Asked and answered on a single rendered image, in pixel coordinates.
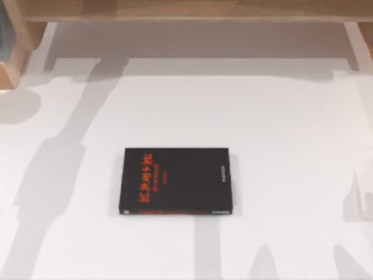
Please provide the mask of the black book with red lettering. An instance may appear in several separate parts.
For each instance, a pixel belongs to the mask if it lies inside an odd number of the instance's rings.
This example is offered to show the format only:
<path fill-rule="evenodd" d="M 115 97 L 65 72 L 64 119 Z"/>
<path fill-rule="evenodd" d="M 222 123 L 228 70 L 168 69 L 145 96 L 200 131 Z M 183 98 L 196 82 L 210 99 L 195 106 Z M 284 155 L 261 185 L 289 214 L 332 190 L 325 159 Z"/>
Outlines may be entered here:
<path fill-rule="evenodd" d="M 121 215 L 230 215 L 228 148 L 126 148 Z"/>

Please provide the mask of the wooden shelf unit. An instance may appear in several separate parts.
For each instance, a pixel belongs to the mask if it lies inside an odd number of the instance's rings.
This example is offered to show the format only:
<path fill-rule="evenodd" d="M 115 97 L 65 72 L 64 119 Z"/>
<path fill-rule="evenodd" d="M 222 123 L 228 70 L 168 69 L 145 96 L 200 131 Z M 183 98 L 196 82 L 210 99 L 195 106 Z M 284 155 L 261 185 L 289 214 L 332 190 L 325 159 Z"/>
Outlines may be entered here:
<path fill-rule="evenodd" d="M 15 31 L 0 58 L 0 89 L 14 89 L 49 22 L 216 20 L 356 22 L 373 59 L 373 0 L 0 0 Z"/>

